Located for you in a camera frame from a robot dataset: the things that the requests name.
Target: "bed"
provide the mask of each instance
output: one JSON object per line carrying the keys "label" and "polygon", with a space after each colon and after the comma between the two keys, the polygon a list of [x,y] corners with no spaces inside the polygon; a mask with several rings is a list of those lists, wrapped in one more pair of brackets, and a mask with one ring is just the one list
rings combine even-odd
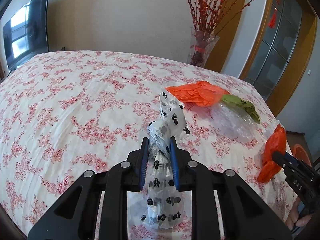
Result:
{"label": "bed", "polygon": [[[251,101],[261,123],[249,142],[231,139],[211,125],[210,107],[187,104],[191,134],[178,146],[212,170],[233,169],[285,219],[295,194],[283,172],[268,184],[256,181],[266,132],[276,120],[252,85],[172,60],[105,51],[39,54],[0,85],[1,206],[27,236],[85,170],[107,171],[140,148],[147,125],[160,117],[164,87],[201,80]],[[146,194],[145,187],[128,197],[128,238],[191,239],[190,194],[183,195],[183,220],[166,230],[141,222]]]}

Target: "orange plastic bag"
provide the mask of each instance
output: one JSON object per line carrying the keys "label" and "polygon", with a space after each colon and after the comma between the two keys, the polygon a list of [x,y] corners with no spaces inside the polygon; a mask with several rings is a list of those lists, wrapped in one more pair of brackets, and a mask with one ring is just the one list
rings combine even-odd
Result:
{"label": "orange plastic bag", "polygon": [[278,151],[284,155],[286,143],[287,135],[285,130],[278,124],[275,131],[266,142],[262,158],[262,169],[257,178],[258,182],[269,182],[272,177],[281,170],[281,167],[272,160],[272,154],[275,151]]}
{"label": "orange plastic bag", "polygon": [[230,93],[207,81],[199,81],[177,87],[167,87],[166,90],[183,103],[195,102],[198,106],[211,106],[221,100],[223,95]]}

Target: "television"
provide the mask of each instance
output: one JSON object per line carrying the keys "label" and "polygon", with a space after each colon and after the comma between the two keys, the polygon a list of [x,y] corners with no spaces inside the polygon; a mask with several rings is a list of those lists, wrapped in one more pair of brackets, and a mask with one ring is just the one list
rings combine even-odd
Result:
{"label": "television", "polygon": [[49,52],[47,9],[48,0],[31,0],[5,24],[4,51],[9,70]]}

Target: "floral bedsheet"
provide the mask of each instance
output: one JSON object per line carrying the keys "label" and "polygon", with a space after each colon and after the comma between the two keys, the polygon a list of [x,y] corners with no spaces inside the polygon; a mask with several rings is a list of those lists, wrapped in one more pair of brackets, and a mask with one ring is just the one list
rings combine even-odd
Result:
{"label": "floral bedsheet", "polygon": [[[242,142],[211,125],[210,107],[186,104],[191,134],[179,147],[212,170],[233,169],[286,218],[295,195],[284,174],[265,185],[256,181],[264,132],[275,118],[254,87],[184,63],[104,51],[40,54],[0,85],[0,204],[28,235],[85,170],[107,171],[140,148],[147,125],[160,117],[162,88],[200,80],[254,103],[261,124],[251,141]],[[147,210],[147,183],[141,193],[129,194],[129,239],[191,239],[189,193],[183,195],[181,223],[165,230],[140,220]]]}

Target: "vase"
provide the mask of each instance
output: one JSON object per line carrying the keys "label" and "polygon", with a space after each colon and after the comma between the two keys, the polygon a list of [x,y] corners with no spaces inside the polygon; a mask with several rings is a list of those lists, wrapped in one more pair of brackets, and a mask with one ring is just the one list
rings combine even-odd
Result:
{"label": "vase", "polygon": [[187,64],[204,68],[218,40],[219,37],[214,34],[191,28],[190,52],[188,54]]}

